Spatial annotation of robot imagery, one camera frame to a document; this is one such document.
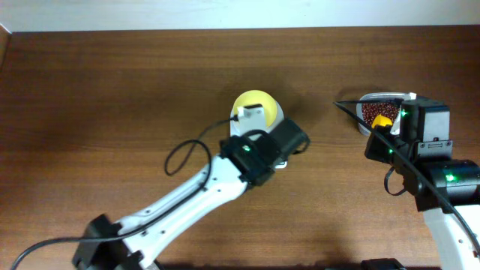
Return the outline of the yellow measuring scoop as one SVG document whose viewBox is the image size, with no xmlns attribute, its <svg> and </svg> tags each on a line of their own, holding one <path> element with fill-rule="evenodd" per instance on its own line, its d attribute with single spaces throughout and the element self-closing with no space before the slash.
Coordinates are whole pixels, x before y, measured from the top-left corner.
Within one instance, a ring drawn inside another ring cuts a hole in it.
<svg viewBox="0 0 480 270">
<path fill-rule="evenodd" d="M 386 127 L 386 126 L 392 126 L 393 121 L 384 115 L 377 115 L 374 120 L 372 121 L 371 127 L 375 128 L 376 126 L 380 127 Z"/>
</svg>

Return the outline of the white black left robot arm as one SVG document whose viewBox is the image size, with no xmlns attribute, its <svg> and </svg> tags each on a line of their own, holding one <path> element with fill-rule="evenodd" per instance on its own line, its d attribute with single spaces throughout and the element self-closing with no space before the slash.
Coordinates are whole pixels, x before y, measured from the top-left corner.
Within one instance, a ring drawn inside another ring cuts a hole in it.
<svg viewBox="0 0 480 270">
<path fill-rule="evenodd" d="M 308 135 L 292 120 L 261 128 L 246 120 L 230 125 L 220 151 L 184 184 L 134 214 L 109 221 L 102 214 L 85 229 L 101 243 L 81 243 L 75 269 L 159 269 L 160 253 L 209 212 L 267 182 L 290 155 L 304 152 Z"/>
</svg>

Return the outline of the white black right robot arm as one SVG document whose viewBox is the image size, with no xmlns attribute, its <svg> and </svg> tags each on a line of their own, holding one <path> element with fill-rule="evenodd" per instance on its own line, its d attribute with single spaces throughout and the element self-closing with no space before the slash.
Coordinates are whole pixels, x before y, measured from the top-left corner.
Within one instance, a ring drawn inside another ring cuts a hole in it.
<svg viewBox="0 0 480 270">
<path fill-rule="evenodd" d="M 455 160 L 450 109 L 425 97 L 395 98 L 397 124 L 374 124 L 366 158 L 391 165 L 435 241 L 442 269 L 479 268 L 479 165 Z"/>
</svg>

